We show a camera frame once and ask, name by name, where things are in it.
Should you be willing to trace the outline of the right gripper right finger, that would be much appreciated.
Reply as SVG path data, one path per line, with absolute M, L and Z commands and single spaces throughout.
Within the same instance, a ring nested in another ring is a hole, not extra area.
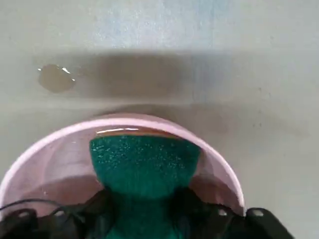
M 264 208 L 244 216 L 222 204 L 202 201 L 189 188 L 173 196 L 173 228 L 183 239 L 293 239 L 279 219 Z

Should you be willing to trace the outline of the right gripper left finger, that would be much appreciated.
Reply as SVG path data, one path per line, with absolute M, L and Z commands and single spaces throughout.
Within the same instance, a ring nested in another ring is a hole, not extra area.
M 101 190 L 82 204 L 63 205 L 48 199 L 23 199 L 2 206 L 44 203 L 56 208 L 39 216 L 34 208 L 6 213 L 0 221 L 2 239 L 104 239 L 115 223 L 116 207 L 109 190 Z

